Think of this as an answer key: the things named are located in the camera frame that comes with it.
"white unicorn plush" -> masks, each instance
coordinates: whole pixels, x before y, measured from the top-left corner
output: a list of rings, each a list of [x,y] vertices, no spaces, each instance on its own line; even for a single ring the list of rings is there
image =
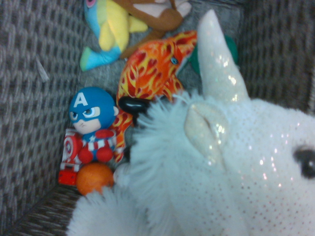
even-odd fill
[[[213,10],[198,47],[203,96],[139,117],[129,186],[81,198],[68,236],[315,235],[314,118],[248,97]]]

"plush toy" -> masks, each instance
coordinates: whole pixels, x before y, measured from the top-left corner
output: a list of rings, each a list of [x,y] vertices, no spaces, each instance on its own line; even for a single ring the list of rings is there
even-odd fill
[[[168,31],[175,30],[186,17],[191,4],[188,0],[113,0],[132,16],[142,20],[152,31],[141,41],[127,48],[121,58],[128,58],[143,43],[161,39]]]
[[[203,96],[139,117],[129,188],[81,198],[68,236],[314,235],[315,119],[249,98],[213,10],[198,46]]]
[[[84,49],[80,60],[83,71],[116,61],[128,45],[129,32],[148,29],[145,23],[129,16],[113,0],[84,0],[84,14],[102,51],[94,52],[89,47]]]
[[[108,128],[117,114],[114,99],[101,88],[88,87],[76,93],[70,103],[69,116],[75,129],[83,135],[82,148],[78,150],[83,164],[112,159],[116,134]]]
[[[193,52],[197,32],[186,31],[168,39],[147,42],[127,61],[117,91],[117,105],[123,97],[152,100],[165,96],[172,101],[172,94],[183,90],[177,72]],[[113,124],[117,133],[117,148],[125,148],[124,132],[132,124],[132,114],[120,109]],[[122,153],[115,156],[120,161]]]

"captain america mask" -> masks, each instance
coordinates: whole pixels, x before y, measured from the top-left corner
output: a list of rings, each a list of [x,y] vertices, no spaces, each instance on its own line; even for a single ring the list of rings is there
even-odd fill
[[[96,87],[79,90],[69,108],[74,127],[83,135],[107,129],[114,122],[117,113],[114,99],[106,91]]]

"dragon eye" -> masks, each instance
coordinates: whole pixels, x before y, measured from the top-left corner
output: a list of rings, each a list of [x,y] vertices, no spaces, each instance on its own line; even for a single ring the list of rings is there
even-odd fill
[[[96,0],[86,0],[88,8],[91,8],[96,3]]]
[[[83,112],[85,118],[97,117],[100,114],[99,107],[92,107]]]
[[[293,156],[301,166],[301,175],[308,179],[315,178],[315,151],[299,149]]]
[[[178,64],[178,60],[176,58],[171,58],[171,62],[174,64],[174,65],[177,65]]]
[[[71,120],[77,120],[78,119],[78,114],[75,112],[70,112],[70,118]]]

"wicker basket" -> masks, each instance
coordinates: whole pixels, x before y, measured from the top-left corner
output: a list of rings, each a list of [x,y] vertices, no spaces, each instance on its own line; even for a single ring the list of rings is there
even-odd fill
[[[195,29],[210,8],[239,45],[251,97],[313,114],[315,0],[191,0],[177,31]],[[131,43],[142,34],[134,34]],[[82,73],[95,37],[80,0],[0,0],[0,234],[63,236],[75,188],[57,184],[71,97],[80,87],[116,92],[120,60]],[[42,68],[47,73],[47,80]],[[191,68],[184,86],[200,89]]]

